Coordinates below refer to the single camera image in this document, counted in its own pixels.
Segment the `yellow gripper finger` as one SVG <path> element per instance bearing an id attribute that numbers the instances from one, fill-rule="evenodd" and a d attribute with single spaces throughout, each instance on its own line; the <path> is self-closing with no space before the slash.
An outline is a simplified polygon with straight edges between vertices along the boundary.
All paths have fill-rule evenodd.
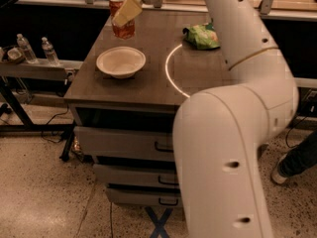
<path id="1" fill-rule="evenodd" d="M 125 0 L 115 13 L 112 22 L 117 27 L 123 27 L 140 15 L 142 11 L 142 3 L 140 0 Z"/>

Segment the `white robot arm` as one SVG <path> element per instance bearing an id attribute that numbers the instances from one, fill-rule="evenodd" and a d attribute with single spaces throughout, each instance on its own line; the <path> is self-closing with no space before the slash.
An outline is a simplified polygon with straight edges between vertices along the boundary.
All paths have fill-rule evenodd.
<path id="1" fill-rule="evenodd" d="M 205 0 L 229 86 L 188 97 L 172 143 L 189 238 L 273 238 L 258 149 L 298 106 L 295 79 L 248 0 Z"/>

